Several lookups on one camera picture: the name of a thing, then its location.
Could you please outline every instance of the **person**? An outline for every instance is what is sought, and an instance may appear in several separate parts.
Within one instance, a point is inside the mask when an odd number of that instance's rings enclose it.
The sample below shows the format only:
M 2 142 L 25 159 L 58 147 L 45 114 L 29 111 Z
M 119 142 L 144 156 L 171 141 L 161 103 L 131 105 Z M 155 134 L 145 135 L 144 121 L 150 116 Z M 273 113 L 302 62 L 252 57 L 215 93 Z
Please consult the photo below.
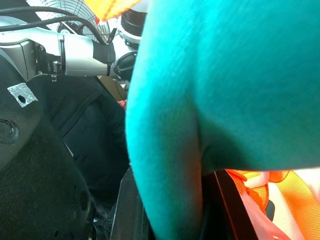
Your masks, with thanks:
M 319 166 L 320 2 L 153 0 L 129 158 L 157 240 L 195 240 L 202 176 Z
M 0 1 L 1 9 L 27 6 L 25 0 Z M 34 12 L 11 17 L 39 21 Z M 52 82 L 50 76 L 42 75 L 27 85 L 72 153 L 95 202 L 96 218 L 106 218 L 129 167 L 124 109 L 97 77 L 58 76 Z

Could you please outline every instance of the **electric fan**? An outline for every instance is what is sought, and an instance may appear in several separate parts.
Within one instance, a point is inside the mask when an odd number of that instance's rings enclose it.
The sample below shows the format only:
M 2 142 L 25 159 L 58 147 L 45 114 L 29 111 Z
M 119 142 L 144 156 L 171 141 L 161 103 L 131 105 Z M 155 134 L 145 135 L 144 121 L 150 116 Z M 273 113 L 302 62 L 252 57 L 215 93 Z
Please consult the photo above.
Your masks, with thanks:
M 58 9 L 63 9 L 69 11 L 73 14 L 76 14 L 78 17 L 83 18 L 91 22 L 101 37 L 105 42 L 108 41 L 110 28 L 108 22 L 100 22 L 97 19 L 96 15 L 90 10 L 86 5 L 84 0 L 26 0 L 30 6 L 46 6 L 53 7 Z M 60 13 L 54 12 L 37 12 L 37 15 L 41 20 L 48 20 L 53 18 L 62 17 Z M 78 21 L 69 21 L 69 22 L 60 22 L 54 23 L 47 26 L 53 31 L 58 33 L 70 33 L 86 36 L 94 41 L 97 41 L 95 36 L 92 34 L 89 28 L 84 26 L 81 22 Z

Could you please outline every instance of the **orange fabric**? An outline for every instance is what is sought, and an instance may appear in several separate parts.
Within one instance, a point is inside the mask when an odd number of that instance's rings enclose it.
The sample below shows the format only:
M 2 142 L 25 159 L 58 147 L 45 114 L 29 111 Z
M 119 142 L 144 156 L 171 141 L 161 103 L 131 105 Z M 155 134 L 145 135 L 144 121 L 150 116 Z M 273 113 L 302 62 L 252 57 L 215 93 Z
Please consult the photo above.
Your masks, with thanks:
M 260 172 L 242 170 L 227 170 L 227 172 L 234 180 L 239 193 L 246 191 L 266 214 L 269 200 L 268 184 L 253 189 L 244 184 L 247 179 L 258 177 Z M 293 170 L 272 171 L 269 182 L 276 183 L 304 239 L 320 240 L 320 205 L 302 179 Z
M 92 12 L 103 22 L 119 16 L 140 0 L 84 0 Z

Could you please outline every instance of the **fan grille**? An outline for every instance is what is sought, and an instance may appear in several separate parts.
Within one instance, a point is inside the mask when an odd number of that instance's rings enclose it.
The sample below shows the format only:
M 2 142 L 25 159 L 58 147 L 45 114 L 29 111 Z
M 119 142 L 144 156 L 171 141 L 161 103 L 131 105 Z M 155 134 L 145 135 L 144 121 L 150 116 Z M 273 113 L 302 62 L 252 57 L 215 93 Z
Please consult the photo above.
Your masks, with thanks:
M 97 18 L 96 15 L 90 10 L 90 8 L 86 5 L 84 0 L 27 0 L 27 2 L 30 6 L 47 6 L 69 11 L 79 16 L 80 18 L 86 19 L 90 23 L 92 23 L 105 42 L 107 42 L 109 38 L 110 30 L 108 28 L 108 23 L 100 22 L 97 24 L 95 21 Z M 38 16 L 42 20 L 47 20 L 62 17 L 63 14 L 53 12 L 39 12 Z M 71 21 L 71 23 L 81 25 L 81 23 L 77 21 Z M 50 24 L 48 25 L 48 27 L 53 31 L 57 31 L 59 23 Z M 90 29 L 86 26 L 83 28 L 83 34 L 91 38 L 92 40 L 97 41 Z

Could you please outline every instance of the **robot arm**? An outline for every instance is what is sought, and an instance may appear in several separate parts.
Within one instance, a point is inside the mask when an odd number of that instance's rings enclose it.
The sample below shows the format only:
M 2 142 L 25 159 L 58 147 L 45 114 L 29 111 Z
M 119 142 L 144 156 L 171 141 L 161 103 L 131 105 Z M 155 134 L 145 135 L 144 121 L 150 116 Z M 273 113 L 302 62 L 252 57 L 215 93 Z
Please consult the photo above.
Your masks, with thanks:
M 23 25 L 25 21 L 1 16 L 0 26 Z M 41 74 L 108 76 L 116 60 L 112 43 L 102 45 L 88 37 L 62 34 L 40 27 L 0 34 L 2 49 L 17 66 L 25 81 Z

